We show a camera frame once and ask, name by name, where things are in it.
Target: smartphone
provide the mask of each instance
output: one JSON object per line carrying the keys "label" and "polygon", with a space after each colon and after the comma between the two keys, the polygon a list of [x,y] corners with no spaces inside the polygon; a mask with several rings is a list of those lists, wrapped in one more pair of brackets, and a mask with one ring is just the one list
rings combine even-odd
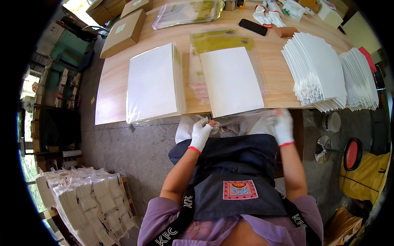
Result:
{"label": "smartphone", "polygon": [[251,22],[250,20],[242,19],[239,24],[240,27],[246,28],[248,30],[254,31],[255,33],[258,33],[260,35],[265,36],[268,29],[263,27],[260,24]]}

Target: forearm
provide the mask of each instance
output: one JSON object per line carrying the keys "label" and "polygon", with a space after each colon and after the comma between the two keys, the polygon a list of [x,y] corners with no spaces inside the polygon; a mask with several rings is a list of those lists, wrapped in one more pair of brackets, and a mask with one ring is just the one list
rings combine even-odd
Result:
{"label": "forearm", "polygon": [[197,163],[199,153],[188,149],[164,180],[160,197],[167,197],[181,202],[188,188],[191,176]]}
{"label": "forearm", "polygon": [[290,144],[281,147],[281,157],[287,198],[293,201],[301,196],[307,195],[307,181],[304,167],[302,166],[295,145]]}

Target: box label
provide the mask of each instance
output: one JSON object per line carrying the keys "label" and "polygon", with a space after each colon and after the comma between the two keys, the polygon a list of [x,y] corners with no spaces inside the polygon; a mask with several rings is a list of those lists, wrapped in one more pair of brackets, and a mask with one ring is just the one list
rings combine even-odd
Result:
{"label": "box label", "polygon": [[121,31],[124,29],[125,25],[126,25],[126,23],[124,23],[123,25],[121,25],[120,27],[118,27],[118,29],[116,29],[115,34],[117,34],[118,32],[121,32]]}
{"label": "box label", "polygon": [[142,0],[138,0],[138,1],[136,1],[135,3],[133,3],[133,6],[135,6],[135,5],[139,4],[141,1],[142,1]]}

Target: stool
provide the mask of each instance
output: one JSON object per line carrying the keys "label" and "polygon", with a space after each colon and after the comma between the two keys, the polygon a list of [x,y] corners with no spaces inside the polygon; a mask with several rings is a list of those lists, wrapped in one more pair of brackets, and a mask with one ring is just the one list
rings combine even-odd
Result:
{"label": "stool", "polygon": [[332,153],[344,156],[344,168],[346,171],[353,171],[360,166],[364,147],[360,139],[352,137],[348,140],[345,150],[335,150],[331,147],[331,139],[327,135],[322,135],[315,144],[315,160],[324,164]]}

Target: apron strap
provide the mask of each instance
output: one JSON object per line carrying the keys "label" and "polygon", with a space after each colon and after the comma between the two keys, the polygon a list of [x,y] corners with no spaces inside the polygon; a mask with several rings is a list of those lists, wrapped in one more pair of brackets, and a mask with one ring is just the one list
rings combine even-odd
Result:
{"label": "apron strap", "polygon": [[287,212],[290,220],[296,227],[305,227],[305,234],[307,238],[307,242],[309,245],[321,245],[322,241],[316,232],[308,225],[301,212],[298,210],[297,206],[294,205],[289,199],[287,199],[282,193],[278,192],[282,197],[282,203],[284,209]]}
{"label": "apron strap", "polygon": [[174,239],[190,225],[194,217],[194,189],[185,192],[178,218],[169,224],[159,235],[153,238],[147,246],[172,245]]}
{"label": "apron strap", "polygon": [[[305,227],[306,240],[309,245],[321,245],[322,241],[316,232],[308,225],[298,210],[297,206],[294,205],[289,199],[287,199],[282,193],[278,192],[282,196],[282,202],[284,209],[286,210],[290,220],[296,227]],[[163,231],[161,231],[155,238],[153,238],[146,246],[170,246],[177,236],[183,233],[184,230],[192,223],[194,217],[194,204],[195,194],[194,188],[191,188],[185,192],[183,196],[183,203],[180,209],[178,218],[169,224]]]}

